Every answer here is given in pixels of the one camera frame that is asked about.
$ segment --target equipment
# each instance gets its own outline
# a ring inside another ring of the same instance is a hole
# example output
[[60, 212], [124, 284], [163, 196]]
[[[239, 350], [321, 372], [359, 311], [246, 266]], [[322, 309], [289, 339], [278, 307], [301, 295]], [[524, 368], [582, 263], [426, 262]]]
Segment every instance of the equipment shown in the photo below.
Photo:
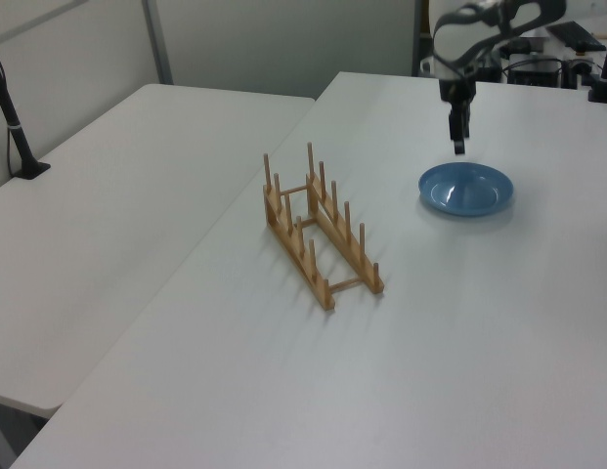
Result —
[[[436, 18], [435, 12], [442, 15]], [[432, 0], [433, 58], [428, 67], [440, 80], [442, 100], [451, 104], [449, 127], [455, 154], [465, 153], [470, 103], [476, 93], [476, 62], [481, 56], [537, 27], [606, 13], [607, 0], [482, 0], [459, 9], [454, 0]]]
[[605, 51], [607, 48], [574, 21], [549, 26], [548, 32], [575, 52]]
[[47, 169], [51, 167], [48, 163], [41, 163], [37, 161], [36, 158], [31, 154], [31, 149], [29, 149], [29, 144], [27, 143], [27, 138], [25, 137], [25, 133], [22, 130], [21, 122], [19, 121], [19, 116], [17, 115], [17, 111], [12, 104], [12, 99], [10, 98], [10, 93], [8, 93], [8, 85], [6, 84], [6, 75], [3, 71], [3, 66], [1, 66], [0, 61], [0, 106], [1, 110], [3, 110], [3, 115], [6, 118], [6, 122], [8, 123], [8, 129], [12, 134], [12, 138], [14, 139], [14, 143], [19, 150], [19, 154], [21, 155], [22, 168], [20, 171], [15, 173], [15, 177], [23, 178], [23, 179], [34, 179], [38, 175], [44, 173]]

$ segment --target black cable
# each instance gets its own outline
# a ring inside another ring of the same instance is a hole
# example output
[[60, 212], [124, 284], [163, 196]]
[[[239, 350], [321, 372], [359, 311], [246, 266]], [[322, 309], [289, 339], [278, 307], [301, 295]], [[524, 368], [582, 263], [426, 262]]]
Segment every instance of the black cable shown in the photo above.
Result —
[[10, 129], [8, 129], [8, 173], [10, 173], [11, 178], [14, 178], [14, 173], [12, 172], [12, 164], [10, 162]]
[[542, 57], [539, 59], [527, 59], [526, 61], [521, 61], [521, 62], [517, 62], [515, 64], [508, 65], [502, 70], [502, 72], [505, 73], [506, 71], [510, 71], [518, 66], [529, 65], [529, 64], [539, 64], [540, 62], [557, 62], [560, 65], [564, 64], [564, 61], [555, 59], [554, 57], [553, 58]]

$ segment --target blue bowl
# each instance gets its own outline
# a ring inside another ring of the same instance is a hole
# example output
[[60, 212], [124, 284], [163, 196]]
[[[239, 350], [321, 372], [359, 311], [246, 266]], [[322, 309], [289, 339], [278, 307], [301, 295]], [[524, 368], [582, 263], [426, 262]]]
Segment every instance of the blue bowl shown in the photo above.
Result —
[[507, 176], [490, 166], [447, 163], [431, 168], [418, 181], [424, 201], [443, 212], [480, 217], [508, 205], [514, 186]]

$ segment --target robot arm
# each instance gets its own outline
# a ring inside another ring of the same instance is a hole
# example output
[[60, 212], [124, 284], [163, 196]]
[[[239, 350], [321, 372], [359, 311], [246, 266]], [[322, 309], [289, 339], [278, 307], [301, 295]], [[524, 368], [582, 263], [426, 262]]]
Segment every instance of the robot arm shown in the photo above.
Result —
[[607, 13], [607, 0], [431, 0], [433, 73], [440, 96], [451, 104], [449, 125], [455, 154], [469, 137], [476, 60], [507, 39], [557, 21]]

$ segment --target wooden peg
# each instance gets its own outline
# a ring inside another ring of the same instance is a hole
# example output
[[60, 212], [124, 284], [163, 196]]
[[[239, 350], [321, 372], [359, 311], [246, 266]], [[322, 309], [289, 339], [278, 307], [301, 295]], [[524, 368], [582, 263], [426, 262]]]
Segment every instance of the wooden peg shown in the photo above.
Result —
[[333, 203], [333, 221], [338, 220], [338, 190], [335, 181], [331, 181], [331, 202]]
[[275, 192], [277, 196], [277, 213], [282, 212], [282, 191], [280, 189], [280, 175], [275, 173]]
[[267, 153], [264, 153], [264, 172], [266, 173], [266, 193], [271, 193], [271, 167], [268, 164]]
[[365, 248], [365, 238], [364, 238], [364, 224], [360, 224], [360, 262], [362, 265], [366, 261], [366, 248]]
[[316, 281], [316, 248], [313, 239], [310, 239], [310, 270], [312, 271], [312, 281]]
[[310, 179], [314, 179], [314, 152], [312, 151], [312, 142], [307, 143], [307, 159], [310, 163]]
[[325, 201], [325, 198], [326, 198], [325, 164], [322, 161], [319, 163], [319, 169], [321, 170], [321, 200]]
[[285, 219], [287, 220], [287, 233], [292, 234], [292, 211], [290, 210], [290, 194], [285, 195]]
[[351, 244], [351, 207], [349, 202], [344, 202], [344, 230], [347, 245]]
[[305, 242], [303, 241], [303, 223], [301, 217], [296, 217], [296, 232], [299, 237], [299, 257], [303, 257], [305, 253]]
[[329, 280], [325, 279], [323, 283], [323, 298], [325, 299], [325, 306], [331, 301], [331, 288], [329, 288]]
[[379, 263], [375, 262], [372, 264], [372, 283], [374, 287], [377, 288], [379, 286]]

